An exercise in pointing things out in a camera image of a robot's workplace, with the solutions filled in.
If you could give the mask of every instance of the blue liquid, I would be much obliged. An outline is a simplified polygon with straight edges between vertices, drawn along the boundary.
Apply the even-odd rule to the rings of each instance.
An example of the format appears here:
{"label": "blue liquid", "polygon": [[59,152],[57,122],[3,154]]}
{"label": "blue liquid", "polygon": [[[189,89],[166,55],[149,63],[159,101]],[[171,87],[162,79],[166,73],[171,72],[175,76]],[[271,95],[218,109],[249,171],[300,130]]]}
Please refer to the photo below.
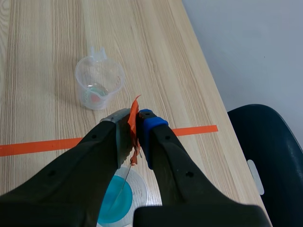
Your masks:
{"label": "blue liquid", "polygon": [[109,183],[99,212],[98,223],[100,225],[119,221],[128,213],[132,205],[133,194],[132,189],[127,182],[125,182],[123,190],[115,201],[123,183],[124,179],[116,175],[114,175]]}

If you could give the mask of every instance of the orange paper strip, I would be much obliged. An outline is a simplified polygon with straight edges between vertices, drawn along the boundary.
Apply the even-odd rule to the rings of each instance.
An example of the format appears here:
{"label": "orange paper strip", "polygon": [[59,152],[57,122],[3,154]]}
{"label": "orange paper strip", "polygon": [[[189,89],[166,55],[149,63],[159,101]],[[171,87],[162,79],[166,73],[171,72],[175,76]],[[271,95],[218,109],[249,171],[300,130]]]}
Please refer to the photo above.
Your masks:
{"label": "orange paper strip", "polygon": [[138,164],[137,156],[140,152],[140,143],[139,143],[139,140],[137,138],[137,130],[136,130],[136,116],[137,116],[137,113],[139,113],[139,104],[138,104],[138,101],[137,101],[138,97],[139,96],[137,96],[133,101],[133,104],[132,104],[132,107],[131,107],[131,110],[130,110],[130,116],[129,116],[129,119],[128,119],[128,122],[127,122],[131,127],[131,138],[132,138],[132,144],[133,144],[133,147],[134,147],[134,154],[131,157],[132,166]]}

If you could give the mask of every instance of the wood grain surface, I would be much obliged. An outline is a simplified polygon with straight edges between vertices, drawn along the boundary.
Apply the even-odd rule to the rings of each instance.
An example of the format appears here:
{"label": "wood grain surface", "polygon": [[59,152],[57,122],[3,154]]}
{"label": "wood grain surface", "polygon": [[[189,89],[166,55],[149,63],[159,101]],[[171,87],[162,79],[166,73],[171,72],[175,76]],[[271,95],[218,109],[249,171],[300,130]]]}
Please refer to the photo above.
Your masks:
{"label": "wood grain surface", "polygon": [[[91,46],[104,46],[126,76],[100,111],[77,98],[74,70]],[[0,144],[83,137],[139,94],[140,108],[171,128],[216,124],[218,132],[179,139],[220,191],[263,207],[181,0],[0,0]],[[0,194],[63,152],[1,157]],[[148,203],[161,204],[153,172],[138,162]]]}

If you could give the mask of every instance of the measuring cup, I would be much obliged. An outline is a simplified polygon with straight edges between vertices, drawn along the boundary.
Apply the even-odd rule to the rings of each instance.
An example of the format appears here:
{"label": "measuring cup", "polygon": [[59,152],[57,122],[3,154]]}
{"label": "measuring cup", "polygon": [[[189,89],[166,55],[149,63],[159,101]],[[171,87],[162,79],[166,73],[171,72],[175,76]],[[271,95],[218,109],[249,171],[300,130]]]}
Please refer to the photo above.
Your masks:
{"label": "measuring cup", "polygon": [[125,81],[122,66],[107,58],[104,48],[82,58],[75,70],[78,95],[81,103],[89,109],[104,109]]}
{"label": "measuring cup", "polygon": [[119,194],[128,170],[122,166],[111,180],[101,205],[97,227],[122,227],[131,224],[134,211],[138,207],[146,206],[147,186],[143,178],[132,168]]}

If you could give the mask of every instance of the orange tape line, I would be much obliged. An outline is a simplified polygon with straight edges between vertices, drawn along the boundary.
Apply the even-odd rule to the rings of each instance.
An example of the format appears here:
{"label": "orange tape line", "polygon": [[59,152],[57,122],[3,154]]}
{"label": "orange tape line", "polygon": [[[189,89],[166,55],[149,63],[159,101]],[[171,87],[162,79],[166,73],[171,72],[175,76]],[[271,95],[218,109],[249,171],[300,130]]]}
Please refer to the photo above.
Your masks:
{"label": "orange tape line", "polygon": [[76,146],[81,139],[82,138],[73,138],[0,145],[0,157],[9,155],[23,155],[51,150],[70,149]]}
{"label": "orange tape line", "polygon": [[208,132],[216,132],[218,131],[218,128],[216,125],[208,125],[208,126],[173,129],[172,131],[175,133],[176,136],[187,136],[187,135],[202,134]]}
{"label": "orange tape line", "polygon": [[[176,136],[186,136],[193,134],[201,134],[208,132],[216,132],[216,125],[190,127],[182,129],[173,129]],[[23,155],[51,150],[70,149],[76,146],[82,138],[62,139],[62,140],[47,140],[30,143],[16,143],[8,145],[0,145],[0,157],[10,155]]]}

